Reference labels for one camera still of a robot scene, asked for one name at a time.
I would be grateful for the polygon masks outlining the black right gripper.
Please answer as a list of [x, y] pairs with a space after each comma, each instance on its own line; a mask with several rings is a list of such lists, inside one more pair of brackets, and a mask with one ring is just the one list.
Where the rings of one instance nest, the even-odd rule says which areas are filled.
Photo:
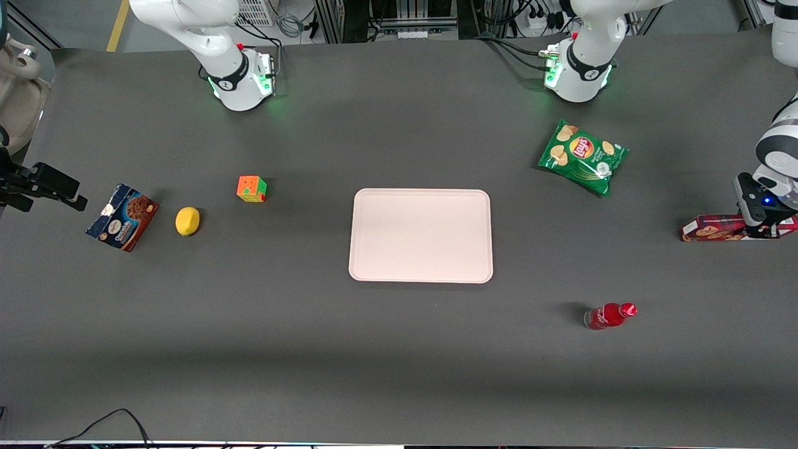
[[31, 197], [54, 199], [69, 208], [83, 212], [87, 199], [78, 193], [80, 183], [62, 171], [45, 164], [35, 163], [31, 168], [17, 164], [6, 164], [1, 168], [1, 206], [29, 212], [34, 200]]

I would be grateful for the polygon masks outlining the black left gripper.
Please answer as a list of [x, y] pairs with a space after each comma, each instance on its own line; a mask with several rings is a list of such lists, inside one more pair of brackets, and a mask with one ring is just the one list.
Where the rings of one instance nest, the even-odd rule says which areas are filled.
[[752, 206], [746, 215], [749, 232], [756, 232], [757, 239], [780, 239], [778, 224], [796, 215], [796, 210], [786, 206]]

